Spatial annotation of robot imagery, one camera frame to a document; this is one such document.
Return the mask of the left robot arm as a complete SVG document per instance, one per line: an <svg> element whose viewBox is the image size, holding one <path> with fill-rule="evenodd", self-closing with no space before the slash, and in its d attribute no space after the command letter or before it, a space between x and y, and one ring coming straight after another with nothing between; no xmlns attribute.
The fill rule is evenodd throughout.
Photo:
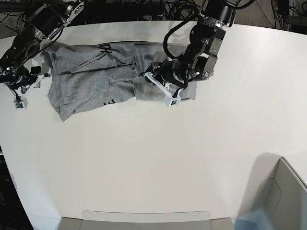
<svg viewBox="0 0 307 230"><path fill-rule="evenodd" d="M238 0L204 1L199 13L185 19L165 35L163 49L169 60L154 62L139 75L162 90L174 85L176 90L171 94L173 98L179 97L189 83L208 79L213 75L217 54L225 36L224 27L233 25L239 4ZM197 24L189 34L189 44L185 52L175 57L168 49L168 39L193 19L197 19Z"/></svg>

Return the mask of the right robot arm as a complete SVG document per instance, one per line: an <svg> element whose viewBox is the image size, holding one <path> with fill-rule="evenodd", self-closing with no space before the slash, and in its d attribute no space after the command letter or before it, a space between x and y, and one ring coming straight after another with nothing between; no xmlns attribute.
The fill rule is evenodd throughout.
<svg viewBox="0 0 307 230"><path fill-rule="evenodd" d="M2 13L20 12L24 17L24 29L16 33L12 45L0 59L0 81L16 94L25 93L38 83L41 68L29 71L24 64L41 53L41 42L54 43L74 18L83 10L84 1L73 0L25 0L0 2Z"/></svg>

